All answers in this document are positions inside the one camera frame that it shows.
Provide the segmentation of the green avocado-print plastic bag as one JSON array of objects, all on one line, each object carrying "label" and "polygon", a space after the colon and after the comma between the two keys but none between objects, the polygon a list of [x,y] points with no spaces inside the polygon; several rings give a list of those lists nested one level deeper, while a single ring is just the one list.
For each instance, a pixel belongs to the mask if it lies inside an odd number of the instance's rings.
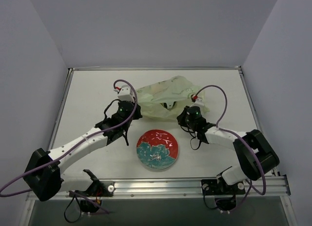
[{"label": "green avocado-print plastic bag", "polygon": [[201,88],[183,76],[141,87],[136,90],[141,114],[149,119],[174,121],[185,106],[192,105],[191,96]]}]

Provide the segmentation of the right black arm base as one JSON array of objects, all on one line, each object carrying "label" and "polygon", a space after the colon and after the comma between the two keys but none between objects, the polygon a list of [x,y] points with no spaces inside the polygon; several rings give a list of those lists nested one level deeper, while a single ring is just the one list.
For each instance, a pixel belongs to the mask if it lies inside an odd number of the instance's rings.
[{"label": "right black arm base", "polygon": [[[243,182],[228,185],[222,178],[202,179],[201,188],[205,207],[209,210],[219,210],[221,213],[225,212],[227,214],[230,214],[238,206],[236,197],[246,194]],[[207,196],[213,197],[214,206],[207,204]]]}]

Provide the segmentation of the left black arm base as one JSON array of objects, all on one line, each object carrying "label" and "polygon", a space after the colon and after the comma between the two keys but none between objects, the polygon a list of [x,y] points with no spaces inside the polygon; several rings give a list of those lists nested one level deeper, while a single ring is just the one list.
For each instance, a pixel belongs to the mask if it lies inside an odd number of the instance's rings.
[{"label": "left black arm base", "polygon": [[[83,195],[86,197],[95,197],[95,202],[98,205],[102,205],[102,200],[100,197],[113,197],[115,191],[115,183],[114,181],[100,181],[90,170],[83,170],[86,174],[89,175],[92,183],[87,188],[87,190],[83,191]],[[80,200],[80,209],[84,213],[108,213],[108,211],[101,209],[100,207],[95,206],[87,200]]]}]

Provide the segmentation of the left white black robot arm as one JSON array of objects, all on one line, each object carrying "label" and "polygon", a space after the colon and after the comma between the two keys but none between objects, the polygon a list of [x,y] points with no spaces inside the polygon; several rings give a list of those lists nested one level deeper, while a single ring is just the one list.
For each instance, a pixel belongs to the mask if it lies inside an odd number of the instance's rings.
[{"label": "left white black robot arm", "polygon": [[130,101],[119,101],[115,114],[98,122],[85,136],[51,151],[33,152],[23,179],[40,201],[47,201],[61,189],[61,174],[73,163],[89,153],[103,148],[123,137],[133,120],[142,118],[141,107]]}]

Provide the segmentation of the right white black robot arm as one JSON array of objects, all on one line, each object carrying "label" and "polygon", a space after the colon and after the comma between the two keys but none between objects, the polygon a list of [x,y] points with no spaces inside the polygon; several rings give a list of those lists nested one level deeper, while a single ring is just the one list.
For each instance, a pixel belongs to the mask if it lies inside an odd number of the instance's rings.
[{"label": "right white black robot arm", "polygon": [[185,106],[177,116],[179,126],[193,133],[200,144],[214,144],[235,151],[239,165],[231,166],[217,177],[216,187],[228,193],[234,184],[249,179],[256,181],[280,164],[279,157],[259,130],[235,132],[209,123],[199,106]]}]

